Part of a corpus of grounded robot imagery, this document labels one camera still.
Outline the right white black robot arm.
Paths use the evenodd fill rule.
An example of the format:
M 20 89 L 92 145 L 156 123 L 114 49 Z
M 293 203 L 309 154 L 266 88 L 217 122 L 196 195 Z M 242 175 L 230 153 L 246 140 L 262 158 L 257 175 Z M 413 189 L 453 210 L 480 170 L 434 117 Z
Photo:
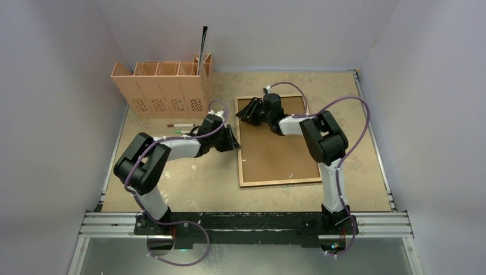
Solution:
M 338 164 L 348 149 L 348 139 L 331 112 L 290 115 L 285 113 L 281 97 L 269 93 L 262 98 L 252 98 L 247 106 L 236 113 L 236 117 L 253 126 L 265 123 L 279 136 L 302 136 L 309 154 L 323 174 L 323 229 L 336 233 L 348 225 L 351 221 L 350 209 L 344 195 L 342 176 L 337 174 Z

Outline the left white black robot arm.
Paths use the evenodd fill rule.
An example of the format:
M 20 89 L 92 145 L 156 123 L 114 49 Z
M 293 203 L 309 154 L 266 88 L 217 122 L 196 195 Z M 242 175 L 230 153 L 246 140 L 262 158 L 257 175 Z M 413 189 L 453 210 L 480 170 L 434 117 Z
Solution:
M 171 226 L 171 211 L 159 193 L 158 182 L 166 163 L 198 158 L 212 148 L 227 152 L 240 147 L 224 117 L 209 113 L 188 135 L 156 139 L 144 132 L 137 134 L 115 163 L 113 173 L 150 217 L 149 228 L 156 234 L 164 234 Z

